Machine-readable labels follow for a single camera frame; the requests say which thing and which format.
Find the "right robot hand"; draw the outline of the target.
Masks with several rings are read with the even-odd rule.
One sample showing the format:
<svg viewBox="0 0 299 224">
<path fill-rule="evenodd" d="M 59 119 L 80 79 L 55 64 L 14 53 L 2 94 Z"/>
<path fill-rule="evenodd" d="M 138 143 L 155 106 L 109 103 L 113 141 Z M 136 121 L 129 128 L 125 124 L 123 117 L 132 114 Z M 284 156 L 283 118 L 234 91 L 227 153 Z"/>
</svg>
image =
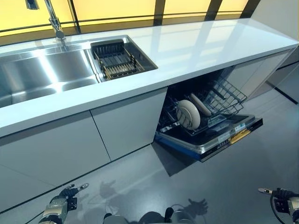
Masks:
<svg viewBox="0 0 299 224">
<path fill-rule="evenodd" d="M 270 190 L 270 189 L 266 189 L 266 188 L 258 188 L 258 191 L 260 193 L 268 194 L 273 197 L 276 197 L 277 199 L 283 199 L 283 200 L 289 200 L 293 197 L 299 197 L 298 194 L 296 194 L 290 190 L 283 189 L 283 188 L 277 188 L 276 190 Z"/>
</svg>

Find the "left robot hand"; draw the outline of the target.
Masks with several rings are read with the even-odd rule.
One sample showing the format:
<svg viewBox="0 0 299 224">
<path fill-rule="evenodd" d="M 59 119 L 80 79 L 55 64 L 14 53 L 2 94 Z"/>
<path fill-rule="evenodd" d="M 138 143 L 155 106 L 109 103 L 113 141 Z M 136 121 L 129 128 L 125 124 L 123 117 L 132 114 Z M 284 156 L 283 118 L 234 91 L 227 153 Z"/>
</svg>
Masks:
<svg viewBox="0 0 299 224">
<path fill-rule="evenodd" d="M 63 197 L 63 198 L 73 198 L 78 192 L 85 190 L 86 188 L 89 187 L 89 183 L 84 183 L 81 184 L 78 187 L 75 187 L 74 184 L 69 185 L 68 187 L 66 187 L 65 189 L 63 189 L 60 193 L 59 196 Z"/>
</svg>

